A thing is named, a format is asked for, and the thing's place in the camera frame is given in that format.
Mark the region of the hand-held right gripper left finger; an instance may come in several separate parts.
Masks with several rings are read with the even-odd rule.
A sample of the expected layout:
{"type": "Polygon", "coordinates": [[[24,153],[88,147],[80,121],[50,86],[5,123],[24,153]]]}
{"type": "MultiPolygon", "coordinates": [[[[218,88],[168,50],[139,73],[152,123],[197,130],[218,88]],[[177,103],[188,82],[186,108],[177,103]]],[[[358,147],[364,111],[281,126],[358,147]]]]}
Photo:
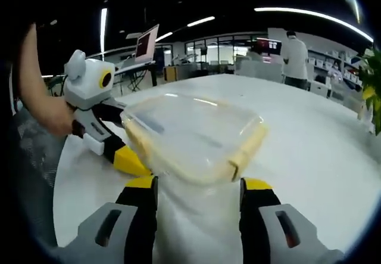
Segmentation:
{"type": "Polygon", "coordinates": [[[158,178],[128,181],[78,227],[78,263],[152,263],[157,231],[158,178]]]}

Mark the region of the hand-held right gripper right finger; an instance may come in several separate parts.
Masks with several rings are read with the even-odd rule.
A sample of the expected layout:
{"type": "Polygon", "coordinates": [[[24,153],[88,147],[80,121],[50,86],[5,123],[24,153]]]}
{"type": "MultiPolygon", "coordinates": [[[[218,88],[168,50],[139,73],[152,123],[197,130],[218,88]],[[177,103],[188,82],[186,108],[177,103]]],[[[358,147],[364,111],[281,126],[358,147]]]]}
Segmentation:
{"type": "Polygon", "coordinates": [[[331,262],[316,226],[290,204],[282,204],[268,183],[241,178],[240,187],[243,263],[331,262]]]}

